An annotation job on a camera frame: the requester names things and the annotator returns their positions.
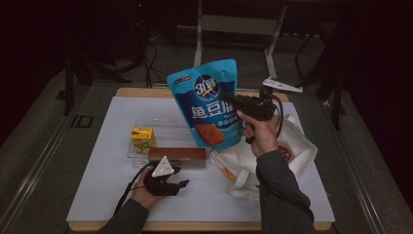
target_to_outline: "hand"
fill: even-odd
[[[252,153],[255,157],[279,149],[277,142],[277,124],[279,118],[274,116],[269,121],[259,121],[237,110],[238,116],[246,121],[244,135],[248,138],[255,137],[251,144]]]
[[[155,196],[148,192],[143,184],[143,180],[147,176],[149,170],[144,170],[139,177],[139,181],[134,185],[136,188],[131,197],[138,203],[140,203],[144,208],[150,210],[157,202],[165,198],[165,196]]]

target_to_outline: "transparent plastic container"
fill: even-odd
[[[184,120],[138,118],[134,127],[152,128],[157,147],[198,147]],[[142,168],[148,164],[148,155],[137,153],[132,142],[128,157],[133,158],[135,168]]]

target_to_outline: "gray sleeve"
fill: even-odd
[[[280,151],[257,159],[257,170],[279,192],[310,206],[310,199],[300,191],[294,173]],[[307,213],[286,202],[260,185],[262,233],[317,233]]]
[[[136,234],[142,230],[149,211],[133,199],[124,206],[100,228],[98,234]]]

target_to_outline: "logo on bag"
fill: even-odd
[[[195,82],[195,93],[202,99],[213,99],[218,96],[218,91],[218,83],[209,75],[202,75]]]

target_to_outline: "person's left hand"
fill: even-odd
[[[136,188],[131,197],[138,203],[140,203],[144,208],[150,210],[157,202],[165,198],[165,196],[155,196],[150,193],[143,184],[143,180],[150,176],[148,175],[149,170],[144,170],[139,177],[139,181],[134,185]]]

